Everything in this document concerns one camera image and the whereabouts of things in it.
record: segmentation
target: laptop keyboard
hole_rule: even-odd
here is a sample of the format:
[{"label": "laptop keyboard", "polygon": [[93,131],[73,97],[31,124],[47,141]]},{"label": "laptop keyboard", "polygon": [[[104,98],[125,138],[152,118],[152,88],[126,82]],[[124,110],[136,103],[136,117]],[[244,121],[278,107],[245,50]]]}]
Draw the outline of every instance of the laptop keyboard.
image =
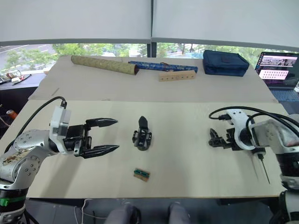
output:
[{"label": "laptop keyboard", "polygon": [[299,102],[299,94],[294,90],[271,90],[278,101]]}]

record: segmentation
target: navy pouch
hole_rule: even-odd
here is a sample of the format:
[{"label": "navy pouch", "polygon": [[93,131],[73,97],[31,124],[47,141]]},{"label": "navy pouch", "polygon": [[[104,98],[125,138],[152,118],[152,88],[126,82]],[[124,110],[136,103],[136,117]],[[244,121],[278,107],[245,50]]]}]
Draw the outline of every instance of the navy pouch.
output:
[{"label": "navy pouch", "polygon": [[244,76],[249,63],[239,54],[213,50],[204,51],[203,66],[206,74]]}]

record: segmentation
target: orange object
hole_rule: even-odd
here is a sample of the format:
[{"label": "orange object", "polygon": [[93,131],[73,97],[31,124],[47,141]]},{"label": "orange object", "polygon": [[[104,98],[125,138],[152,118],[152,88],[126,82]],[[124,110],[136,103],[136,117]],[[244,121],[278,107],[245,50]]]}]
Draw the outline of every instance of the orange object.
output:
[{"label": "orange object", "polygon": [[11,118],[11,119],[15,119],[18,114],[16,112],[14,112],[13,110],[9,110],[6,112],[6,114]]}]

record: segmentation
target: road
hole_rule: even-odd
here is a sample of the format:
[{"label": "road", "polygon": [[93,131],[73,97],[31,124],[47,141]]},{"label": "road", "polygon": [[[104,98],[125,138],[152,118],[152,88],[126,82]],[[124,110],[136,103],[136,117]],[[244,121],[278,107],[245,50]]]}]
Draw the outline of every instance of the road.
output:
[{"label": "road", "polygon": [[49,52],[50,54],[56,53],[51,44],[30,44],[0,47],[0,70],[3,69],[6,64],[6,60],[8,59],[7,54],[9,51],[16,51],[18,53],[21,52],[22,49],[38,49],[41,52]]}]

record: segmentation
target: blue wrapping paper roll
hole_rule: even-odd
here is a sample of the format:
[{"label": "blue wrapping paper roll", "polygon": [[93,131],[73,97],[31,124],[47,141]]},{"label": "blue wrapping paper roll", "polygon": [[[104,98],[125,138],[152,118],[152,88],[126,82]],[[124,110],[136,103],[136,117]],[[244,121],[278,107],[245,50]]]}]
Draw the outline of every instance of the blue wrapping paper roll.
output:
[{"label": "blue wrapping paper roll", "polygon": [[129,61],[130,64],[135,64],[139,69],[149,69],[149,70],[159,70],[159,71],[186,71],[194,70],[198,71],[198,67],[186,66],[186,65],[176,65],[176,64],[166,64],[166,63],[150,63],[150,62],[135,62]]}]

